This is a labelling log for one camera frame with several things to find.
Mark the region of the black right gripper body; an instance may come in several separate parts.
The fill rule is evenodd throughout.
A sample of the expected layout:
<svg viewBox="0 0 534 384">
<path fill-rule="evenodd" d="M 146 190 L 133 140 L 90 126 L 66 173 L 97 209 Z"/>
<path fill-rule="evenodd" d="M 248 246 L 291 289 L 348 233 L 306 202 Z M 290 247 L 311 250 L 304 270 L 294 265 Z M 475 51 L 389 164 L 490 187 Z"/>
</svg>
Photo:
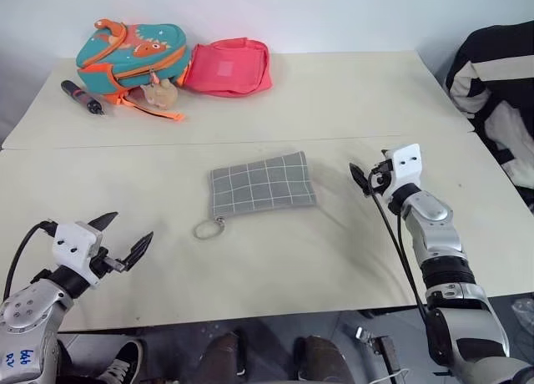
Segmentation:
<svg viewBox="0 0 534 384">
<path fill-rule="evenodd" d="M 382 195 L 391 184 L 393 164 L 391 160 L 385 160 L 374 166 L 368 175 L 367 183 L 371 194 Z"/>
</svg>

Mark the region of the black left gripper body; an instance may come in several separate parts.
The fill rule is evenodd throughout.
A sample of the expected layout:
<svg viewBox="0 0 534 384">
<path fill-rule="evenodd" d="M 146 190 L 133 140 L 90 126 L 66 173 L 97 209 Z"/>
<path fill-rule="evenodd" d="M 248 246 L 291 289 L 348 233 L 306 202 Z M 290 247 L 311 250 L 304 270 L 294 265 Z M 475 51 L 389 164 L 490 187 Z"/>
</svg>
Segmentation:
<svg viewBox="0 0 534 384">
<path fill-rule="evenodd" d="M 125 271 L 125 264 L 119 259 L 113 259 L 108 255 L 108 249 L 100 247 L 98 253 L 89 262 L 90 270 L 102 280 L 112 271 L 119 273 Z"/>
</svg>

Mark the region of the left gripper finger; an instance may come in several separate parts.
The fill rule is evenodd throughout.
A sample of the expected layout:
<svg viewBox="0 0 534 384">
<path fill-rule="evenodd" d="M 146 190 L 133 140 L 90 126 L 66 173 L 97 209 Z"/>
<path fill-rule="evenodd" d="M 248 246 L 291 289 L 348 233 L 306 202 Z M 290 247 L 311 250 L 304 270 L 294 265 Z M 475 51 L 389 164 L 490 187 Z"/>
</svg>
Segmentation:
<svg viewBox="0 0 534 384">
<path fill-rule="evenodd" d="M 149 248 L 153 237 L 154 233 L 151 231 L 133 245 L 130 253 L 123 260 L 121 260 L 123 271 L 129 271 L 139 262 Z"/>
<path fill-rule="evenodd" d="M 108 212 L 88 222 L 92 230 L 103 232 L 118 216 L 118 212 Z"/>
</svg>

